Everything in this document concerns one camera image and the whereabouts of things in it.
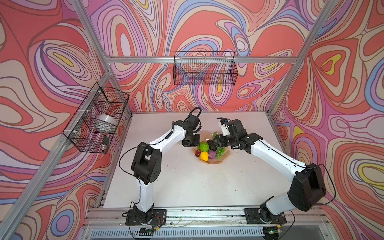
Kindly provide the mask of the green fake grape bunch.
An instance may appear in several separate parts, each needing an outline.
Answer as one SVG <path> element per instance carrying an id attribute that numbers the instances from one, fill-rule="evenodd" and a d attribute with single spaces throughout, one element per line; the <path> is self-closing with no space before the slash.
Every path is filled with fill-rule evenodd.
<path id="1" fill-rule="evenodd" d="M 219 135 L 218 132 L 214 132 L 212 140 L 214 141 L 218 135 Z M 214 142 L 214 143 L 216 144 L 216 150 L 215 150 L 216 159 L 219 159 L 225 153 L 225 148 L 219 147 L 219 145 L 216 142 Z"/>

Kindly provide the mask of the dark fake avocado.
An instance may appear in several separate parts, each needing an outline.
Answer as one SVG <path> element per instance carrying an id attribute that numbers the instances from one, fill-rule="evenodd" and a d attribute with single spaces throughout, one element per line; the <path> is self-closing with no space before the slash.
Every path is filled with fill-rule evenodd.
<path id="1" fill-rule="evenodd" d="M 213 140 L 208 140 L 207 144 L 209 145 L 210 151 L 214 151 L 214 152 L 217 151 L 218 147 L 217 147 L 216 143 Z"/>

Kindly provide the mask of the red fake cherry pair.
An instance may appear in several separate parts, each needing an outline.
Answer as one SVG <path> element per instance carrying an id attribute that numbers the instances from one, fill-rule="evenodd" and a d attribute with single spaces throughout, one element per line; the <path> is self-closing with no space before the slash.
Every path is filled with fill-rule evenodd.
<path id="1" fill-rule="evenodd" d="M 202 152 L 201 150 L 196 150 L 196 152 L 195 152 L 195 156 L 196 156 L 196 157 L 199 157 L 199 156 L 201 155 L 201 152 Z"/>

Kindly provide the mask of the bumpy green fake fruit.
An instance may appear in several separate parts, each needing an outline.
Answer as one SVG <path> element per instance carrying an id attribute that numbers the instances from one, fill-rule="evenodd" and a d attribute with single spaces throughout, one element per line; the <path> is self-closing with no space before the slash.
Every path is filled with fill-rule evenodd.
<path id="1" fill-rule="evenodd" d="M 207 142 L 200 142 L 198 149 L 201 152 L 208 152 L 210 150 L 210 146 Z"/>

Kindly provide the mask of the purple fake fruit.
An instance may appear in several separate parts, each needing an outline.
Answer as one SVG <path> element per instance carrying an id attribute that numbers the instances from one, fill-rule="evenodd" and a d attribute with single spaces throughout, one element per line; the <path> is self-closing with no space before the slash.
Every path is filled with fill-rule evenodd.
<path id="1" fill-rule="evenodd" d="M 209 159 L 210 160 L 215 159 L 216 156 L 217 156 L 217 153 L 215 151 L 213 151 L 213 150 L 209 150 L 208 154 L 209 154 Z"/>

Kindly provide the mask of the yellow fake pear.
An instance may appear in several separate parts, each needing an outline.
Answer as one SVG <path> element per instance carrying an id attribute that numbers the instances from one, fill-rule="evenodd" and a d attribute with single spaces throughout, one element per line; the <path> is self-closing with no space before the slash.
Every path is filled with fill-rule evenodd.
<path id="1" fill-rule="evenodd" d="M 200 154 L 200 159 L 201 159 L 202 161 L 207 162 L 207 161 L 209 160 L 209 153 L 208 153 L 208 152 L 201 152 L 201 154 Z"/>

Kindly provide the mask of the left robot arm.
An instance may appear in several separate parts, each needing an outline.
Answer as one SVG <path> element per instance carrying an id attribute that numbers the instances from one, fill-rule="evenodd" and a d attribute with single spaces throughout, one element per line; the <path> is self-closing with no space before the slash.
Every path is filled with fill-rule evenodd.
<path id="1" fill-rule="evenodd" d="M 184 120 L 172 122 L 171 129 L 161 137 L 138 145 L 131 170 L 138 180 L 139 201 L 129 213 L 140 224 L 148 224 L 154 217 L 153 183 L 161 173 L 162 155 L 179 142 L 187 148 L 200 144 L 201 113 L 202 108 L 195 107 Z"/>

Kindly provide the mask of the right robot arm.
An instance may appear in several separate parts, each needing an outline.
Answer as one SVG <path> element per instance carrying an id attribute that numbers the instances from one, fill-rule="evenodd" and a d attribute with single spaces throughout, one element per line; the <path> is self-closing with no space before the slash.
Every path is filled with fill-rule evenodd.
<path id="1" fill-rule="evenodd" d="M 217 147 L 247 152 L 279 171 L 291 184 L 286 193 L 270 197 L 260 205 L 261 222 L 269 224 L 278 215 L 294 209 L 307 212 L 327 193 L 321 168 L 295 160 L 270 145 L 262 136 L 247 133 L 240 120 L 220 118 L 222 133 L 214 137 Z"/>

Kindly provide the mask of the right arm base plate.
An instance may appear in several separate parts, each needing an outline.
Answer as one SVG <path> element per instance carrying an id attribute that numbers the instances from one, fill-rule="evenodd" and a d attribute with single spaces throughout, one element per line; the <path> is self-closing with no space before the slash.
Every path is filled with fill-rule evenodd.
<path id="1" fill-rule="evenodd" d="M 273 215 L 267 209 L 260 208 L 245 208 L 242 217 L 246 219 L 247 224 L 284 225 L 287 223 L 283 213 Z"/>

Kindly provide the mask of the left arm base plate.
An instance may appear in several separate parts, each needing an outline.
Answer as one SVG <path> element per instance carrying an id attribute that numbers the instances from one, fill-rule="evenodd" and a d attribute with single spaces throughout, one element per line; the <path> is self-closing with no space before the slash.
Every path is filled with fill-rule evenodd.
<path id="1" fill-rule="evenodd" d="M 166 224 L 167 210 L 154 209 L 144 213 L 140 210 L 129 210 L 126 216 L 126 226 L 162 226 Z"/>

